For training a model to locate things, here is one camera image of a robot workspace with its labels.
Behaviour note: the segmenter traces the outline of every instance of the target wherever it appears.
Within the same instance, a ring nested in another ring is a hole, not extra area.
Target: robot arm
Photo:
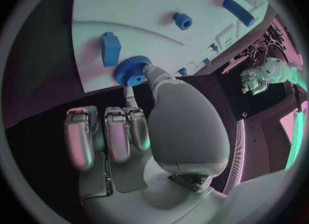
[[[297,67],[278,58],[266,58],[266,62],[259,67],[252,67],[241,73],[242,92],[252,92],[253,95],[267,89],[269,83],[289,81],[299,84],[307,91],[303,72]]]

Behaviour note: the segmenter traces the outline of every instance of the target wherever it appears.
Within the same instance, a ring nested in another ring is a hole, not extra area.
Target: curved edge
[[[2,89],[5,65],[11,47],[24,22],[41,0],[21,0],[9,16],[0,37],[0,86]],[[30,187],[9,148],[3,124],[2,108],[0,108],[0,168],[8,186],[24,209],[39,223],[69,223],[53,211]]]

